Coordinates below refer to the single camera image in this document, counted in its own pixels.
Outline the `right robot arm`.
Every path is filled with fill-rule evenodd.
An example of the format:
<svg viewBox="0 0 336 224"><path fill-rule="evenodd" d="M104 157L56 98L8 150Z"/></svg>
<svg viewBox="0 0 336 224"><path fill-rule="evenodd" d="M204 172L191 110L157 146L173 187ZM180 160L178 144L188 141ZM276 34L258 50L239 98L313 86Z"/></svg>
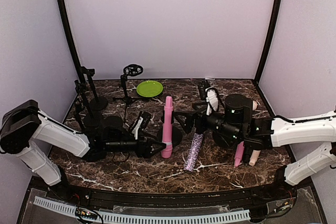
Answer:
<svg viewBox="0 0 336 224"><path fill-rule="evenodd" d="M296 143L322 143L302 159L277 169L274 184L268 187L271 199L280 199L288 185L295 186L328 166L334 167L335 111L298 119L280 115L255 119L253 100L241 94L228 95L221 104L223 113L210 102L199 102L193 104L192 111L174 112L174 117L186 134L192 128L199 134L212 131L215 143L225 149L239 143L256 151Z"/></svg>

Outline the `black microphone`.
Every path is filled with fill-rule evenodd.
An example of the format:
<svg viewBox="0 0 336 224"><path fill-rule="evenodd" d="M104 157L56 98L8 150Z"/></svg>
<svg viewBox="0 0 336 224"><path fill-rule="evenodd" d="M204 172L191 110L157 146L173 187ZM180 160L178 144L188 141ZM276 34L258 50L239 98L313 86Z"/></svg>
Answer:
<svg viewBox="0 0 336 224"><path fill-rule="evenodd" d="M242 157L242 162L244 164L249 164L252 151L253 150L249 147L244 148L243 157Z"/></svg>

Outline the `pink microphone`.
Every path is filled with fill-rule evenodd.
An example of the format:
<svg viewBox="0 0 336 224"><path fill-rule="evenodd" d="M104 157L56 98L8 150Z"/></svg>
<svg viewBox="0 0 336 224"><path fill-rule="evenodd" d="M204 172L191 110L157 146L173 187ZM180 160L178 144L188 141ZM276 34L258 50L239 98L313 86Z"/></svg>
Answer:
<svg viewBox="0 0 336 224"><path fill-rule="evenodd" d="M173 144L172 144L172 114L173 114L173 98L167 96L164 106L164 121L163 121L163 132L162 132L162 142L166 144L166 148L161 151L161 156L163 158L170 158L172 155Z"/></svg>
<svg viewBox="0 0 336 224"><path fill-rule="evenodd" d="M241 164L243 153L244 153L244 142L242 141L237 145L236 148L234 167L238 167Z"/></svg>

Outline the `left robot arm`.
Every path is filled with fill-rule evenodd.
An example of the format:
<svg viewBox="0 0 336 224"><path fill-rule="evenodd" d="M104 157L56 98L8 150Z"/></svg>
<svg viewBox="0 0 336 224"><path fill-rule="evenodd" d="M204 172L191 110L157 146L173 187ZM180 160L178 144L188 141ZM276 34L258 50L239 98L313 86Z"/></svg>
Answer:
<svg viewBox="0 0 336 224"><path fill-rule="evenodd" d="M83 126L76 131L46 115L35 100L28 100L3 116L1 153L20 158L47 185L53 186L61 200L69 201L74 189L66 183L66 175L34 141L49 143L86 162L100 161L109 153L134 152L137 157L150 158L166 148L165 143L145 132L150 118L149 113L140 112L127 130L123 120L112 115L99 119L97 126Z"/></svg>

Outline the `pink microphone front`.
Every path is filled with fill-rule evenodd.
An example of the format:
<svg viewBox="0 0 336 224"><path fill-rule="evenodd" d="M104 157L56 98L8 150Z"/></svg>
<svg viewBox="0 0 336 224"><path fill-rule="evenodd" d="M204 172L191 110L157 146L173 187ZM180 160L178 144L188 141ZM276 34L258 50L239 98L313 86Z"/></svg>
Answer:
<svg viewBox="0 0 336 224"><path fill-rule="evenodd" d="M173 144L172 144L172 114L173 114L173 98L167 96L164 106L164 121L163 121L163 132L162 132L162 142L166 144L166 148L161 151L161 156L163 158L170 158L172 155Z"/></svg>

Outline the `purple glitter microphone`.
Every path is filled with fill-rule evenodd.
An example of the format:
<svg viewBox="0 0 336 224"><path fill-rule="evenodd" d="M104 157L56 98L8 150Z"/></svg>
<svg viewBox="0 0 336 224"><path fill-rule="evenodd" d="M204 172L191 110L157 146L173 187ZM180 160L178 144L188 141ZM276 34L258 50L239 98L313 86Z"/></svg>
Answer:
<svg viewBox="0 0 336 224"><path fill-rule="evenodd" d="M203 139L204 134L194 134L187 159L184 163L184 171L192 172L194 170Z"/></svg>

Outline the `black round-base mic stand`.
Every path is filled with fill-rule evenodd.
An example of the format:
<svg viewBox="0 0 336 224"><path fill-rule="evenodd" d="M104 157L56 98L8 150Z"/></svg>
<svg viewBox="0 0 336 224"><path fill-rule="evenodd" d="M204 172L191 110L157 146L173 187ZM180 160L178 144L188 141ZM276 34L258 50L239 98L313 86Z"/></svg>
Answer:
<svg viewBox="0 0 336 224"><path fill-rule="evenodd" d="M93 81L93 76L95 75L94 69L88 69L86 67L80 67L80 72L87 76L88 83L90 85L90 89L93 94L93 99L89 102L90 108L93 111L101 111L105 109L108 105L108 100L105 97L98 96L96 91L96 86Z"/></svg>

